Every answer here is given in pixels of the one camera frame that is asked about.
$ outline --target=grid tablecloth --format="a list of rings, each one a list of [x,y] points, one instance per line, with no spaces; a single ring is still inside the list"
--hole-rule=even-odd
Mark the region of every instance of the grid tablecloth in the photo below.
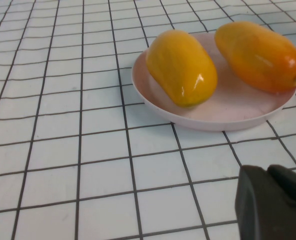
[[[0,0],[0,240],[238,240],[240,166],[296,172],[296,96],[194,131],[146,108],[131,67],[166,30],[240,20],[296,45],[296,0]]]

